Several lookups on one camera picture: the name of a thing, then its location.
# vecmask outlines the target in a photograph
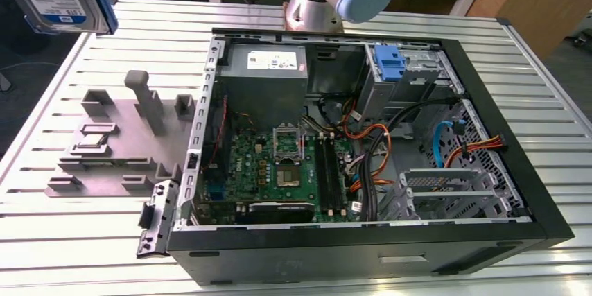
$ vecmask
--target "red cable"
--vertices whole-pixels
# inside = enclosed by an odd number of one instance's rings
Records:
[[[213,158],[216,157],[216,153],[218,151],[218,142],[220,142],[220,137],[222,136],[222,130],[224,130],[224,124],[225,124],[225,115],[226,115],[226,99],[228,97],[224,96],[224,116],[221,116],[221,125],[220,125],[220,131],[218,131],[218,136],[216,137],[216,145],[213,146],[213,153],[212,153],[212,157],[209,159],[209,163],[206,164],[208,166],[212,164],[213,162]]]

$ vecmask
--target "blue cable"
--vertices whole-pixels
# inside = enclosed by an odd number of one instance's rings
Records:
[[[433,131],[432,151],[433,151],[433,160],[436,161],[437,168],[444,168],[442,156],[440,154],[440,133],[442,131],[444,126],[452,127],[452,122],[450,121],[440,122],[436,126],[436,130]]]

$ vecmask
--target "ram slot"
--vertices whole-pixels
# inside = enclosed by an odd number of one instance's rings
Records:
[[[328,175],[325,168],[325,138],[314,140],[314,167],[316,180],[318,185],[318,201],[321,205],[321,212],[326,212],[330,206],[330,195],[328,193]]]
[[[337,154],[334,153],[334,141],[332,139],[325,141],[324,148],[330,209],[338,211],[342,208],[342,191],[340,184],[340,171],[337,169]]]

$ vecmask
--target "table surface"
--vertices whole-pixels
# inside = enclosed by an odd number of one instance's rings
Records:
[[[493,19],[382,13],[365,24],[345,24],[345,31],[461,42],[572,226],[572,240],[472,275],[286,285],[198,286],[172,258],[137,260],[144,198],[44,195],[84,119],[80,99],[88,89],[133,98],[122,81],[129,69],[141,69],[160,98],[192,94],[198,100],[210,28],[281,29],[282,9],[118,0],[114,11],[116,34],[81,34],[0,162],[0,288],[12,287],[2,295],[592,295],[590,124],[512,29]]]

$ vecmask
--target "motherboard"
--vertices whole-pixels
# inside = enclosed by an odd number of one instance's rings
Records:
[[[277,152],[294,151],[301,153],[297,161],[274,157]],[[310,219],[304,218],[313,223],[356,220],[345,209],[346,187],[340,172],[350,153],[346,139],[304,135],[296,138],[277,136],[273,140],[272,134],[234,135],[228,179],[206,182],[210,197],[208,222],[217,225],[237,223],[253,203],[261,205],[261,209],[269,209],[272,205],[273,209],[293,207],[293,211],[304,208],[312,214]]]

